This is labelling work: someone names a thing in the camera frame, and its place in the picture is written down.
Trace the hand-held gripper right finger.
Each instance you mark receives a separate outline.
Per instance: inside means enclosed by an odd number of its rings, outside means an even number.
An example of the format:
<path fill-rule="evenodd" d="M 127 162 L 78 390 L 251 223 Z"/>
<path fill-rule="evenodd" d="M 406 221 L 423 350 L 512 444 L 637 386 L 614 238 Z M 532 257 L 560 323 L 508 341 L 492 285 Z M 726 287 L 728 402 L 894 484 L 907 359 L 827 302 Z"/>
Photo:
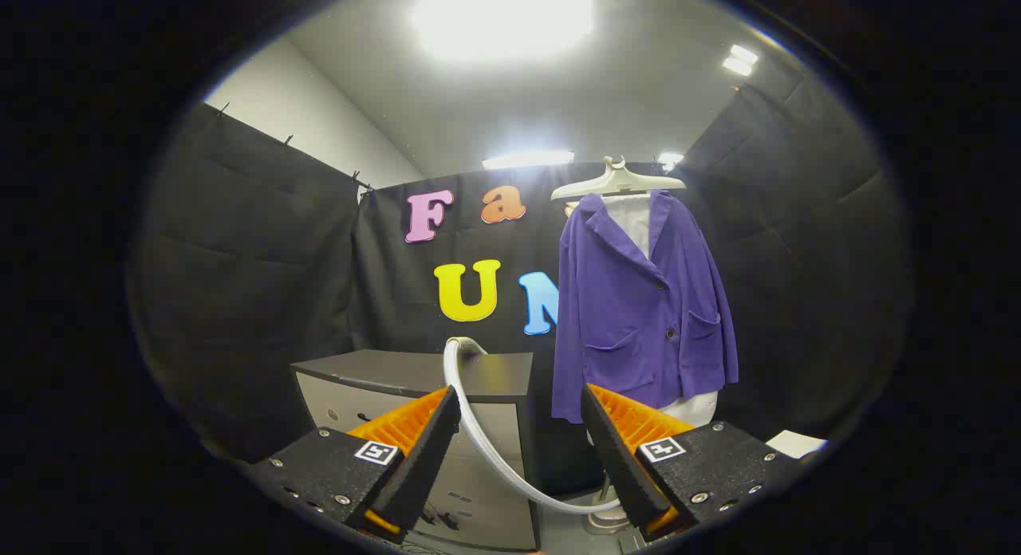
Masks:
<path fill-rule="evenodd" d="M 692 427 L 594 384 L 583 388 L 582 418 L 629 522 L 648 543 L 718 525 L 806 470 L 805 459 L 743 428 Z"/>

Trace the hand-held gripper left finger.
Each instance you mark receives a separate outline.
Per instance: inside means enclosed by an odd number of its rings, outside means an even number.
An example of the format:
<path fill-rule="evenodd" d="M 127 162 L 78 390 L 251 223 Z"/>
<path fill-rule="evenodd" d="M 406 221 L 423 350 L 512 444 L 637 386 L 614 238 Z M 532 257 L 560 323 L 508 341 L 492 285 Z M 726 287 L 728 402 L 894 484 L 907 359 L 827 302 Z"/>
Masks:
<path fill-rule="evenodd" d="M 313 428 L 242 471 L 325 529 L 399 545 L 424 515 L 460 418 L 455 389 L 436 389 L 359 427 Z"/>

